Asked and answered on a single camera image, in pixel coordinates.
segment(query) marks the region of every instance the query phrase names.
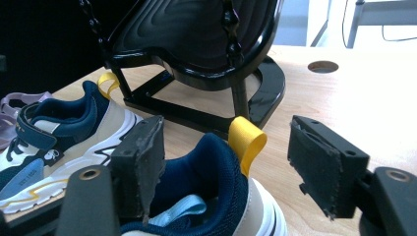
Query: table surface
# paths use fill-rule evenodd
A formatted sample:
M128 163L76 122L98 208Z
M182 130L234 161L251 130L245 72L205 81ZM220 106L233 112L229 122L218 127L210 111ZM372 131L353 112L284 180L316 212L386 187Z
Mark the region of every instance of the table surface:
M255 159L250 175L277 200L289 235L359 235L360 210L356 210L353 219L330 221L308 195L301 193L301 177L287 160L289 123L293 115L318 120L369 154L371 171L389 166L417 175L417 53L273 46L268 55L282 68L286 91L263 128L268 143ZM310 63L322 60L336 63L338 70L318 74L308 69ZM161 70L148 66L124 72L131 88L135 88ZM97 81L104 72L99 69L54 96L66 100L80 98L82 81ZM257 88L254 78L248 78L247 84L249 92ZM119 89L111 95L124 105ZM229 89L200 91L174 82L156 97L222 116L233 115ZM184 155L202 135L166 121L166 158Z

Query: light blue shoelace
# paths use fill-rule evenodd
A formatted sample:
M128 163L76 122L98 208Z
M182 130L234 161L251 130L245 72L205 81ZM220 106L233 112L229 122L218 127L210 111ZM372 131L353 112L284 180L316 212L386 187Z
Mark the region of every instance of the light blue shoelace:
M178 201L173 207L151 218L150 224L165 227L176 219L189 214L201 214L206 211L206 203L197 195L189 195Z

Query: navy blue sneaker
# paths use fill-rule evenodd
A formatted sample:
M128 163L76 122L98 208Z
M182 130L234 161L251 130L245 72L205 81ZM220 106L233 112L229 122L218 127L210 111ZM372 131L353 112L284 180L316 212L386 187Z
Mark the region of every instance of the navy blue sneaker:
M205 134L189 154L167 160L148 224L126 223L122 235L286 235L276 200L241 162L224 140Z
M75 171L106 165L110 154L142 118L105 98L93 82L75 101L49 98L25 106L17 137L0 154L0 209L32 208L57 196Z

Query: yellow tag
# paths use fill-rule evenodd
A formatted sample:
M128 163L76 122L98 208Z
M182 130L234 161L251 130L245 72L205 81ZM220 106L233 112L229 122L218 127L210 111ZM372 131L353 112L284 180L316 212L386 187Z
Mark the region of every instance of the yellow tag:
M113 84L111 84L107 92L105 92L101 89L101 85L107 81L113 81ZM98 79L97 85L98 85L98 90L100 91L100 93L103 96L107 97L107 99L110 99L110 93L113 90L117 89L120 86L120 83L119 83L119 79L117 79L117 76L114 75L114 73L106 72L101 75L100 79Z
M237 154L242 174L249 177L252 161L267 143L267 135L244 117L236 117L229 127L229 145Z

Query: black frame base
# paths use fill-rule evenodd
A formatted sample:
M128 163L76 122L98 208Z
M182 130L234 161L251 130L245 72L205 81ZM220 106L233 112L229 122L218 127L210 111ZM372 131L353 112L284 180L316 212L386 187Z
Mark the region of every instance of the black frame base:
M264 59L253 74L261 81L261 85L248 101L249 120L262 128L283 99L285 76L269 57ZM153 115L162 115L165 119L186 127L203 133L213 132L227 139L230 123L235 117L220 117L152 97L172 81L174 79L169 73L163 71L136 88L131 97L125 97L125 103Z

